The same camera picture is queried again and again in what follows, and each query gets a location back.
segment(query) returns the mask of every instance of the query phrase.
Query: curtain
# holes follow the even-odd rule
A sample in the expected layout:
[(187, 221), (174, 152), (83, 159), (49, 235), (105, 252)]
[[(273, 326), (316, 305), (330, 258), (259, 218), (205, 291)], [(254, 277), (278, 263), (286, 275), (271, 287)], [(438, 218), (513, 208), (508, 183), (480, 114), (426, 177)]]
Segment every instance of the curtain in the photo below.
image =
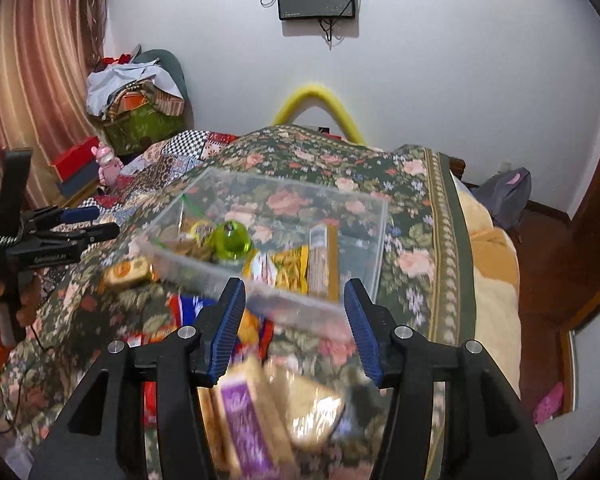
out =
[(88, 73), (102, 56), (106, 0), (0, 0), (0, 181), (3, 149), (33, 149), (28, 205), (60, 200), (49, 164), (95, 135)]

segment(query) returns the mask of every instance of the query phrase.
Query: pink stuffed toy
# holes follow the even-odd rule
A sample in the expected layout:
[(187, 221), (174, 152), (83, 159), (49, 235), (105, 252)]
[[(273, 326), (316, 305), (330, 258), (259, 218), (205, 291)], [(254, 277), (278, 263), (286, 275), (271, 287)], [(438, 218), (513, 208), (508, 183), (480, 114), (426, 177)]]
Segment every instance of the pink stuffed toy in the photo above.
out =
[(98, 176), (100, 177), (100, 183), (103, 186), (113, 188), (116, 185), (118, 175), (124, 165), (122, 161), (116, 157), (116, 154), (111, 149), (111, 146), (107, 146), (101, 142), (98, 147), (93, 147), (91, 153), (96, 156), (96, 162), (100, 169), (98, 170)]

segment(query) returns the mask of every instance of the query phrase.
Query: human hand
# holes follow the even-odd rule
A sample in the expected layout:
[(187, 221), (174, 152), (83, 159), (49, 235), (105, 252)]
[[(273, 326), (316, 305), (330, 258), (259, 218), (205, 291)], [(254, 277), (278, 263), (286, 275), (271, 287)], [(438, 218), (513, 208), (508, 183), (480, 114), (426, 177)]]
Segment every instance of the human hand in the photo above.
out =
[[(40, 278), (34, 274), (33, 281), (29, 283), (27, 288), (20, 295), (20, 303), (22, 308), (17, 311), (16, 318), (20, 325), (24, 328), (33, 324), (36, 320), (36, 312), (40, 306), (40, 291), (42, 284)], [(0, 297), (4, 293), (4, 283), (0, 282)]]

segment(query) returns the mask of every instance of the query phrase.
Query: clear plastic box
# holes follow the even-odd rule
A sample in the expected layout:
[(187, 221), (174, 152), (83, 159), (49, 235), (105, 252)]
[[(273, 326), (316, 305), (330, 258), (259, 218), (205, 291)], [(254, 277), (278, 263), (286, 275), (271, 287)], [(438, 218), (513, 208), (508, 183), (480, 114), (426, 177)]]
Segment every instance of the clear plastic box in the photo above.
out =
[[(226, 281), (244, 280), (247, 308), (283, 326), (293, 326), (333, 340), (347, 341), (351, 332), (342, 305), (349, 278), (364, 283), (372, 301), (378, 291), (387, 203), (381, 198), (299, 180), (272, 178), (208, 168), (141, 234), (138, 241), (165, 280), (218, 299)], [(180, 233), (192, 219), (219, 224), (234, 219), (246, 225), (253, 247), (282, 252), (308, 244), (309, 229), (321, 221), (339, 224), (340, 302), (332, 303), (279, 290), (242, 276), (244, 260), (207, 263), (179, 256), (161, 239)]]

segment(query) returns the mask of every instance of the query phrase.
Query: checkered blanket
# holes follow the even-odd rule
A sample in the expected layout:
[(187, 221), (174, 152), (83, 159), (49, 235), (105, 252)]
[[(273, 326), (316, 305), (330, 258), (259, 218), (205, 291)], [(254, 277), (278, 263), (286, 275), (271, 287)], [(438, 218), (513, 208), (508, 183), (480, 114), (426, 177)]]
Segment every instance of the checkered blanket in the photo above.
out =
[[(94, 223), (115, 222), (123, 228), (147, 198), (204, 160), (217, 155), (237, 138), (230, 134), (186, 130), (171, 139), (157, 142), (123, 168), (122, 175), (130, 182), (119, 195), (90, 197), (79, 207), (97, 206), (100, 217)], [(67, 229), (78, 227), (78, 224), (66, 226)], [(68, 267), (53, 267), (42, 271), (43, 301), (54, 291), (67, 270)]]

